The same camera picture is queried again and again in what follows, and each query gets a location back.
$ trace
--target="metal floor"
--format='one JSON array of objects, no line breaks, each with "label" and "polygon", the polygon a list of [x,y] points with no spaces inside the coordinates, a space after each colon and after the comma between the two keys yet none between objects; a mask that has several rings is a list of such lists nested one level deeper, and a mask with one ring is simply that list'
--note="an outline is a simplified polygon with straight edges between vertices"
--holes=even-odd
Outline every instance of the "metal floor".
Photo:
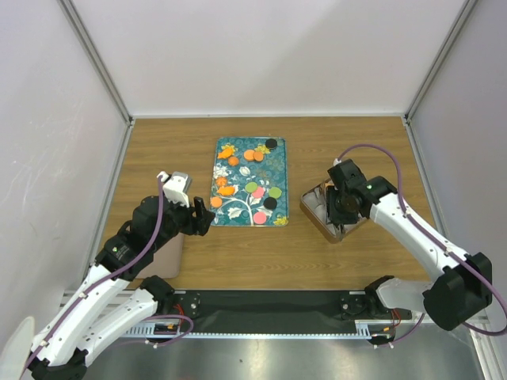
[{"label": "metal floor", "polygon": [[394,349],[365,340],[183,339],[102,353],[85,380],[480,380],[470,333],[422,325]]}]

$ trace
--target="white wall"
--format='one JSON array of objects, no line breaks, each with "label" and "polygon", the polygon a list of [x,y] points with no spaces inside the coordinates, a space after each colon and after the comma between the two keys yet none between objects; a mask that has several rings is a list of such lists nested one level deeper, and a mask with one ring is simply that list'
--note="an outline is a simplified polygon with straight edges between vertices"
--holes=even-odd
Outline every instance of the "white wall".
[{"label": "white wall", "polygon": [[0,51],[1,351],[80,279],[125,124],[57,1],[0,2]]},{"label": "white wall", "polygon": [[[450,238],[493,262],[507,298],[507,2],[479,2],[436,77],[414,127]],[[505,316],[488,310],[495,329]],[[507,357],[507,337],[501,338]]]},{"label": "white wall", "polygon": [[136,116],[405,112],[463,0],[74,0]]}]

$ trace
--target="pink disc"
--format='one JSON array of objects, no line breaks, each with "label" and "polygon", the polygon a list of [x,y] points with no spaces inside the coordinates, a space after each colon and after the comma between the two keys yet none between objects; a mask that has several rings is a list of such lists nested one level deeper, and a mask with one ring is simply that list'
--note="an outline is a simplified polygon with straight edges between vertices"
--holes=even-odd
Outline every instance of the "pink disc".
[{"label": "pink disc", "polygon": [[262,198],[263,195],[264,189],[261,186],[259,186],[257,190],[252,193],[253,198]]},{"label": "pink disc", "polygon": [[266,220],[268,220],[268,217],[264,212],[259,211],[257,214],[253,216],[253,222],[255,224],[264,224],[266,223]]}]

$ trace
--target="teal floral mat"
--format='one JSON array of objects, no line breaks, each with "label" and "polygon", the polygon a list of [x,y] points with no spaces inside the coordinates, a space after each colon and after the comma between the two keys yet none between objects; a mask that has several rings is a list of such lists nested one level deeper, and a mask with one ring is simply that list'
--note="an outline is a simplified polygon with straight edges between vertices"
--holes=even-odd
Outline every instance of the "teal floral mat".
[{"label": "teal floral mat", "polygon": [[223,137],[216,144],[212,226],[288,223],[287,151],[280,137]]}]

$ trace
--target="wooden tabletop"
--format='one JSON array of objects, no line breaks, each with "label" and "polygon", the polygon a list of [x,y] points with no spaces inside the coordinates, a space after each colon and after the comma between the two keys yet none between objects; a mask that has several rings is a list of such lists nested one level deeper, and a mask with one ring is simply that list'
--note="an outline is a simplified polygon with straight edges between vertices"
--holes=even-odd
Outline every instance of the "wooden tabletop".
[{"label": "wooden tabletop", "polygon": [[[226,118],[137,120],[112,202],[105,237],[114,235],[142,198],[157,194],[161,170],[193,178],[189,196],[209,203],[216,140],[224,136],[280,136],[287,142],[289,224],[285,227],[212,227],[185,237],[173,287],[194,289],[356,289],[394,275],[427,279],[418,262],[372,221],[330,244],[299,209],[300,196],[327,177],[347,147],[374,143],[395,154],[405,197],[433,223],[410,144],[398,117]],[[382,153],[358,149],[347,157],[367,178],[396,183]]]}]

